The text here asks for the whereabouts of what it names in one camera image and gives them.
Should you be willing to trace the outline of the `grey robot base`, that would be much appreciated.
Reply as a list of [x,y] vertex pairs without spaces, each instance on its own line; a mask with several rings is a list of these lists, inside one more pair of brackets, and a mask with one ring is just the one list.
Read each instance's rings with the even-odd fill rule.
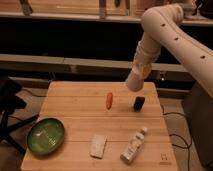
[[201,165],[213,171],[213,98],[195,83],[182,101]]

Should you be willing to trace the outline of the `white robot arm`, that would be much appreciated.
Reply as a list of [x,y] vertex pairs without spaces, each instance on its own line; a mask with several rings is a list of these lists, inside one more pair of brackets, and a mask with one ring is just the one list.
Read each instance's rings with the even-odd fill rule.
[[213,83],[213,51],[184,33],[179,24],[184,10],[179,4],[153,7],[141,19],[144,30],[134,56],[131,76],[143,80],[143,72],[160,55],[164,46],[202,84]]

